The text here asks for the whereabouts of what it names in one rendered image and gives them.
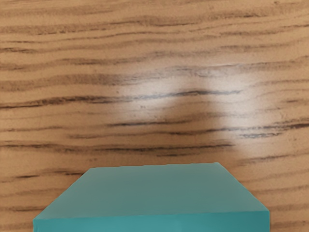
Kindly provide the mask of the teal block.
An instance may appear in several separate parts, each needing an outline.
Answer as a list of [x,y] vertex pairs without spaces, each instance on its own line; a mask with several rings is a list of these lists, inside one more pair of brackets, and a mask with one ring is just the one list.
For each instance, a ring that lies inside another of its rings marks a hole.
[[270,232],[270,212],[219,163],[92,168],[33,232]]

